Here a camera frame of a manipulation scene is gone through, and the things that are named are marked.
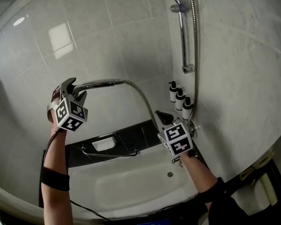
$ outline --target bathtub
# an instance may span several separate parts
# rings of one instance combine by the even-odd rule
[[[106,218],[135,217],[186,201],[197,190],[186,169],[172,159],[159,144],[136,157],[70,168],[71,200]],[[72,210],[82,220],[99,218],[75,205]]]

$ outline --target forearm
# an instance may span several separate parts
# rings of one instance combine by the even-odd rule
[[[188,157],[187,153],[183,153],[181,158],[199,193],[216,184],[218,179],[196,157]]]
[[[65,141],[67,132],[56,135],[52,141],[44,161],[44,167],[55,172],[67,175]],[[42,183],[42,195],[44,201],[45,224],[72,224],[72,208],[69,192],[53,189]]]

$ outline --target soap dish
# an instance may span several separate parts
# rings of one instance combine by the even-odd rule
[[[95,149],[100,152],[113,148],[116,145],[116,140],[114,137],[109,137],[100,141],[92,142],[92,144],[94,145]]]

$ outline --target toiletry bottle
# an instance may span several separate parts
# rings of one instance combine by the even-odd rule
[[[182,88],[179,88],[178,93],[176,95],[176,103],[175,103],[175,108],[178,111],[182,111],[184,100],[185,100],[185,95],[183,95],[183,90]]]
[[[176,102],[176,95],[178,93],[178,87],[177,87],[175,81],[169,82],[169,84],[171,84],[171,86],[170,86],[170,101],[172,103],[175,103]]]
[[[193,104],[191,104],[191,98],[186,97],[182,108],[182,117],[184,120],[188,120],[192,113]]]

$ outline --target black arm strap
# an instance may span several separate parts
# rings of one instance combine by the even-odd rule
[[[41,182],[45,185],[60,190],[69,191],[70,190],[70,176],[64,175],[59,172],[53,171],[47,167],[42,168],[41,171]]]
[[[199,193],[198,199],[204,203],[211,203],[225,192],[225,183],[221,178],[218,178],[216,184],[212,188],[203,193]]]

